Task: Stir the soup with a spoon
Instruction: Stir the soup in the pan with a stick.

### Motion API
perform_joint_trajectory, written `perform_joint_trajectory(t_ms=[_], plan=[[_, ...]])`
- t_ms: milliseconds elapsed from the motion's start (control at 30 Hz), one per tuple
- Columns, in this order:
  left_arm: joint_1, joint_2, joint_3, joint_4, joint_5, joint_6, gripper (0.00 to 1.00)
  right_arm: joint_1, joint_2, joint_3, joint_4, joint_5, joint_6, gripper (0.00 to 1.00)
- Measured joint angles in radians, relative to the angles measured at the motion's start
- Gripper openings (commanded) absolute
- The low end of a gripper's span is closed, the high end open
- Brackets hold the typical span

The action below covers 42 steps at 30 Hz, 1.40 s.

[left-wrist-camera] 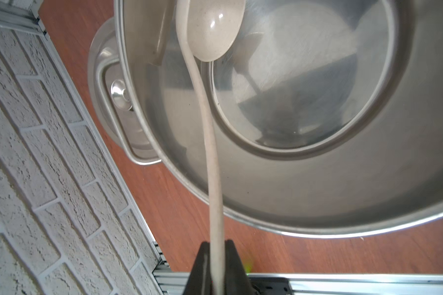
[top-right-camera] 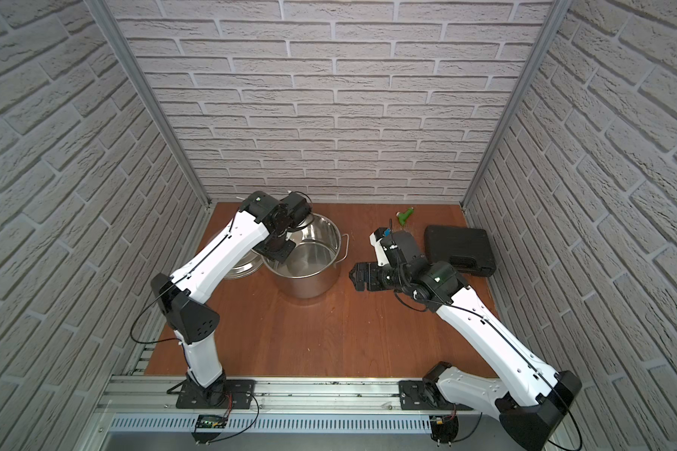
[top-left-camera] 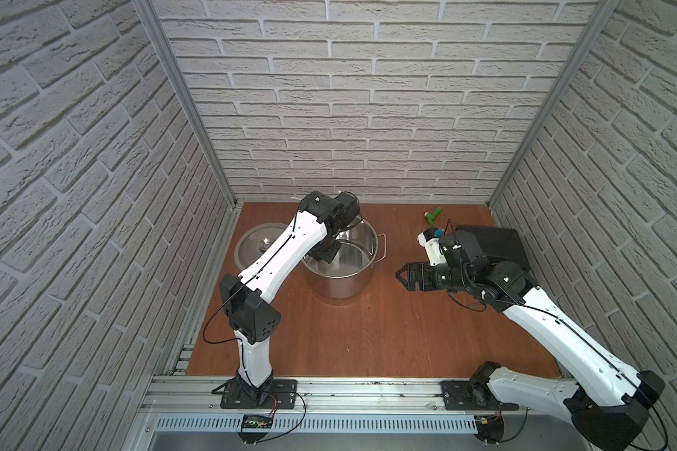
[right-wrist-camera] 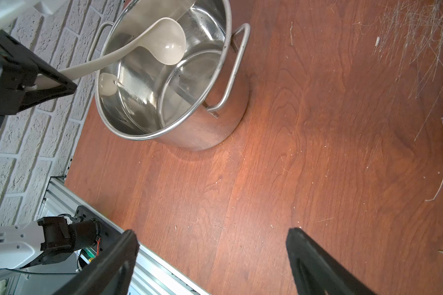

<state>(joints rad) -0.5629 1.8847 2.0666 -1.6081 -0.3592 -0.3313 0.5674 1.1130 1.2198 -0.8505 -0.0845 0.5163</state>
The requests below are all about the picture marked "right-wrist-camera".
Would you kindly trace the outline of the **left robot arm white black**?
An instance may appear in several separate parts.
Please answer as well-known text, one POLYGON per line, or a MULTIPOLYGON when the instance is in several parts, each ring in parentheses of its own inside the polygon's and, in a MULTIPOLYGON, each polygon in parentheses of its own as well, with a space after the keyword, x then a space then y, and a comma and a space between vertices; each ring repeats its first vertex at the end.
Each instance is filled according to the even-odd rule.
MULTIPOLYGON (((120 1, 64 1, 52 15, 30 8, 5 31, 50 66, 84 63, 98 27, 114 20, 120 1)), ((0 269, 19 269, 40 254, 38 208, 51 177, 64 177, 94 94, 95 76, 75 93, 5 118, 0 127, 0 269)))

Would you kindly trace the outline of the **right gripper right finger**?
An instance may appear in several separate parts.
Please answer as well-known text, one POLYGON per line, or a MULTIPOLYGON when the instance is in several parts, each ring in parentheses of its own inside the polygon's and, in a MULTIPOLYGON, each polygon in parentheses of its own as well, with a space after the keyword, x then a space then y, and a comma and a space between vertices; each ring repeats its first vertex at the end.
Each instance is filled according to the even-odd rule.
POLYGON ((374 294, 301 228, 289 229, 285 245, 298 294, 374 294))

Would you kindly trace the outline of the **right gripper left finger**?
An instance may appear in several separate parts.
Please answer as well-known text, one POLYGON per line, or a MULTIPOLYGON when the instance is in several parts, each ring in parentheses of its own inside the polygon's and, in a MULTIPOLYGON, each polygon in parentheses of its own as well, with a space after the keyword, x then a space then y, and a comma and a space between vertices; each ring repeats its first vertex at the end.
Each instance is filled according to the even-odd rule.
POLYGON ((107 251, 100 254, 57 295, 126 295, 139 252, 134 231, 124 231, 107 251))

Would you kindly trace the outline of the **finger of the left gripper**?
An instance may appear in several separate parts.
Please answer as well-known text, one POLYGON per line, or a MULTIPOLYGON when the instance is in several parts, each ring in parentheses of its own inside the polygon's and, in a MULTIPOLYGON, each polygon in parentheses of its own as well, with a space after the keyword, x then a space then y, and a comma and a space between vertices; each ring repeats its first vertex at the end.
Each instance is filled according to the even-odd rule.
POLYGON ((18 77, 16 111, 74 94, 77 85, 56 69, 42 62, 19 63, 14 66, 18 77))

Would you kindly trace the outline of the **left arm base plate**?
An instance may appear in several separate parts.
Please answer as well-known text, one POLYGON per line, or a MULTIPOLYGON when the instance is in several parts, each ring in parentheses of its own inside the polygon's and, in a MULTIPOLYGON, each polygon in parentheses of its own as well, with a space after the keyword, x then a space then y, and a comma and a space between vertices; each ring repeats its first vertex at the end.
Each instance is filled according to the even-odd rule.
POLYGON ((111 247, 121 234, 104 216, 83 205, 77 207, 72 226, 76 233, 75 249, 85 249, 93 257, 111 247))

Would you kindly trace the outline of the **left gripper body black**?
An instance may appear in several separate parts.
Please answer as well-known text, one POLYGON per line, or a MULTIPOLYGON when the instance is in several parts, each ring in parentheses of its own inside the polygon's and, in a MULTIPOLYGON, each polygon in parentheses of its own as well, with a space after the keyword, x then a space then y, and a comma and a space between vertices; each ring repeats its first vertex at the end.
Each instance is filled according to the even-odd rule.
POLYGON ((7 116, 19 112, 21 67, 14 57, 11 36, 0 31, 0 128, 7 116))

